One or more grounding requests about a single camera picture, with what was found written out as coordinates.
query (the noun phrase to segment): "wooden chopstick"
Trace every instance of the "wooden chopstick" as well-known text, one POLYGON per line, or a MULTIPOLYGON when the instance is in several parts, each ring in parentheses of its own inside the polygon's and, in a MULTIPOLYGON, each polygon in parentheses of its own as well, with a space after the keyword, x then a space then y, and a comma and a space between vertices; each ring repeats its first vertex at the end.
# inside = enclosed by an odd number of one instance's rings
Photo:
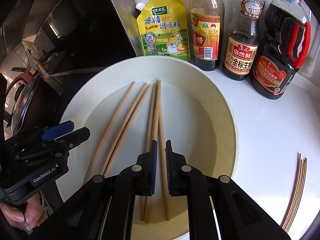
POLYGON ((307 159, 305 158, 304 160, 302 160, 301 154, 299 154, 294 189, 290 198, 289 205, 287 207, 287 211, 281 223, 281 227, 285 232, 289 231, 293 223, 293 220, 297 214, 306 180, 306 173, 307 159))
POLYGON ((135 84, 135 82, 132 82, 132 84, 131 84, 131 86, 129 87, 128 91, 125 93, 124 97, 123 97, 122 100, 120 101, 120 103, 119 103, 119 105, 118 105, 118 107, 117 107, 117 109, 116 109, 113 117, 111 118, 111 121, 109 122, 107 128, 105 129, 103 135, 101 136, 100 141, 99 141, 99 143, 98 143, 98 146, 96 147, 96 150, 94 151, 93 156, 92 156, 92 158, 91 158, 91 161, 90 161, 90 163, 89 163, 89 166, 88 166, 88 169, 87 169, 87 173, 86 173, 85 176, 84 176, 84 180, 83 180, 82 186, 83 186, 83 185, 87 182, 87 180, 89 179, 90 173, 91 173, 92 168, 93 168, 93 166, 94 166, 94 163, 95 163, 95 161, 96 161, 96 159, 97 159, 97 156, 99 155, 99 152, 100 152, 100 150, 101 150, 101 147, 102 147, 102 145, 103 145, 103 143, 104 143, 104 141, 105 141, 108 133, 110 132, 111 126, 112 126, 113 123, 115 122, 116 117, 118 116, 118 114, 119 114, 119 112, 120 112, 120 109, 122 108, 124 102, 126 101, 127 97, 129 96, 129 94, 130 94, 130 92, 131 92, 134 84, 135 84))
POLYGON ((114 163, 114 161, 115 161, 115 159, 116 159, 116 155, 117 155, 118 151, 121 149, 121 146, 122 146, 122 144, 123 144, 123 142, 124 142, 124 139, 125 139, 125 137, 127 136, 128 131, 130 130, 130 128, 131 128, 131 126, 132 126, 132 124, 133 124, 133 121, 134 121, 134 119, 136 118, 136 116, 137 116, 137 114, 138 114, 138 112, 139 112, 139 110, 140 110, 140 108, 141 108, 144 100, 146 99, 146 97, 147 97, 150 89, 151 89, 151 85, 148 85, 147 89, 144 90, 144 93, 143 93, 143 95, 141 96, 141 99, 139 100, 136 108, 134 109, 134 111, 133 111, 133 113, 132 113, 132 115, 131 115, 128 123, 127 123, 127 125, 125 126, 124 131, 123 131, 123 133, 122 133, 122 135, 121 135, 121 137, 120 137, 120 139, 119 139, 119 141, 118 141, 118 143, 117 143, 117 145, 116 145, 115 150, 114 150, 113 153, 112 153, 112 156, 111 156, 111 158, 110 158, 110 161, 109 161, 109 163, 108 163, 108 165, 107 165, 107 167, 106 167, 106 170, 105 170, 105 172, 104 172, 104 174, 103 174, 104 177, 108 176, 108 174, 109 174, 109 172, 110 172, 110 170, 111 170, 111 167, 112 167, 112 165, 113 165, 113 163, 114 163))
MULTIPOLYGON (((157 140, 158 125, 159 125, 159 112, 160 112, 160 91, 161 91, 161 80, 156 83, 156 99, 155 108, 153 113, 153 131, 152 139, 157 140)), ((150 210, 151 210, 151 196, 146 197, 145 208, 144 208, 144 221, 149 223, 150 221, 150 210)))
POLYGON ((161 156, 161 175, 162 175, 162 192, 164 196, 164 214, 165 220, 170 220, 169 214, 169 189, 168 189, 168 179, 167 179, 167 161, 165 156, 165 139, 164 139, 164 127, 163 127, 163 116, 162 116, 162 106, 160 101, 160 113, 159 113, 159 134, 160 134, 160 156, 161 156))
POLYGON ((138 103, 138 101, 139 101, 139 99, 140 99, 141 95, 143 94, 143 92, 144 92, 146 87, 147 87, 147 83, 145 83, 143 85, 143 87, 139 91, 138 95, 134 99, 133 103, 131 104, 131 107, 129 108, 129 110, 128 110, 127 114, 126 114, 126 116, 125 116, 125 118, 124 118, 124 120, 123 120, 123 122, 122 122, 122 124, 121 124, 121 126, 119 128, 119 130, 118 130, 116 138, 114 139, 114 141, 113 141, 113 143, 111 145, 111 148, 110 148, 110 150, 109 150, 109 152, 108 152, 108 154, 106 156, 106 159, 105 159, 105 161, 104 161, 104 163, 102 165, 102 168, 101 168, 101 171, 100 171, 101 175, 105 173, 106 167, 107 167, 107 165, 109 163, 109 160, 110 160, 110 158, 112 156, 112 153, 113 153, 114 149, 116 148, 118 140, 120 139, 120 137, 121 137, 126 125, 127 125, 127 122, 130 119, 130 116, 131 116, 132 112, 134 111, 135 107, 137 106, 137 103, 138 103))
POLYGON ((287 227, 285 228, 285 231, 288 232, 292 223, 293 223, 293 220, 297 214, 297 211, 298 211, 298 208, 299 208, 299 205, 300 205, 300 201, 301 201, 301 198, 302 198, 302 193, 303 193, 303 188, 304 188, 304 183, 306 181, 306 174, 307 174, 307 159, 305 158, 303 160, 303 163, 302 163, 302 178, 301 178, 301 184, 300 184, 300 188, 299 188, 299 194, 298 194, 298 197, 297 197, 297 200, 296 200, 296 203, 294 205, 294 208, 293 208, 293 212, 292 212, 292 215, 288 221, 288 224, 287 224, 287 227))
POLYGON ((287 224, 287 222, 289 220, 289 216, 290 216, 290 214, 292 212, 292 207, 293 207, 293 204, 294 204, 294 199, 296 198, 296 195, 297 195, 299 177, 300 177, 300 166, 301 166, 301 154, 298 154, 296 178, 295 178, 295 182, 294 182, 294 186, 293 186, 293 192, 291 194, 290 201, 289 201, 289 204, 287 206, 287 210, 286 210, 285 215, 284 215, 284 217, 282 219, 282 222, 280 224, 282 229, 284 229, 285 225, 287 224))
MULTIPOLYGON (((149 118, 148 118, 148 128, 147 128, 147 138, 146 138, 146 152, 150 151, 151 147, 151 130, 152 130, 152 119, 153 119, 153 111, 155 108, 155 98, 156 98, 156 84, 152 86, 152 96, 149 110, 149 118)), ((140 197, 140 220, 144 221, 144 207, 146 203, 146 197, 140 197)))

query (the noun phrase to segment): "red handle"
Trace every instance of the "red handle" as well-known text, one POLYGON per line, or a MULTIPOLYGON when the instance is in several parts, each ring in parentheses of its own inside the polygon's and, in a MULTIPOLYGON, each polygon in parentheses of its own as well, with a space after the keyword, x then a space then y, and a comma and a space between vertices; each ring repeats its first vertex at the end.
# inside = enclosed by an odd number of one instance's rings
POLYGON ((26 84, 30 83, 33 80, 33 76, 29 73, 31 68, 26 68, 25 72, 17 76, 8 86, 7 90, 5 91, 5 96, 7 96, 13 86, 18 83, 20 80, 23 80, 26 84))
POLYGON ((302 42, 302 50, 299 53, 298 59, 295 61, 293 68, 300 68, 304 62, 304 60, 307 57, 309 46, 310 46, 310 40, 311 40, 311 25, 310 23, 305 23, 304 27, 306 28, 304 32, 304 39, 302 42))
POLYGON ((294 49, 294 46, 295 46, 295 44, 297 42, 297 37, 298 37, 298 34, 299 34, 300 27, 301 27, 300 24, 298 24, 298 23, 294 24, 291 40, 290 40, 290 43, 289 43, 289 46, 288 46, 288 55, 289 55, 289 58, 290 58, 290 60, 291 60, 293 65, 296 62, 296 60, 294 59, 294 56, 293 56, 293 49, 294 49))

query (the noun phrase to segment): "white countertop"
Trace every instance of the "white countertop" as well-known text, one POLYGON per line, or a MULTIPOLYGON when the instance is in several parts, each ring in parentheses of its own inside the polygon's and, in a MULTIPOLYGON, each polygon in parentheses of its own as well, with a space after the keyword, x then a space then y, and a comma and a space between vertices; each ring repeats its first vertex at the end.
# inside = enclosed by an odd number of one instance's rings
POLYGON ((278 100, 264 98, 250 79, 234 81, 221 70, 204 72, 233 112, 239 145, 235 182, 278 224, 292 193, 298 152, 308 158, 305 187, 288 232, 300 239, 320 210, 320 103, 290 84, 278 100))

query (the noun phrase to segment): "cartoon chicken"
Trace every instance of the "cartoon chicken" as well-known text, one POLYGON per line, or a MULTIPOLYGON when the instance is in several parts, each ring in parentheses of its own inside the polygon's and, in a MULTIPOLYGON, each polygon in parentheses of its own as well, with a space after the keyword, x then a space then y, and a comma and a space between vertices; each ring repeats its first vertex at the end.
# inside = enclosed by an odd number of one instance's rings
POLYGON ((167 52, 171 55, 181 54, 186 51, 186 47, 183 45, 182 37, 177 31, 171 31, 171 38, 165 38, 162 40, 167 46, 167 52))

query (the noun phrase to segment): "chicken essence seasoning bag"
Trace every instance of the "chicken essence seasoning bag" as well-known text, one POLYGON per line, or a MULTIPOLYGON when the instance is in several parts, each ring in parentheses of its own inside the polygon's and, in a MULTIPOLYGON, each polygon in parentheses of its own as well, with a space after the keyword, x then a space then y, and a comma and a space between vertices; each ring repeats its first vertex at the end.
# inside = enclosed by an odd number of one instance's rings
POLYGON ((162 55, 190 60, 186 8, 181 0, 151 0, 138 3, 137 18, 144 55, 162 55))

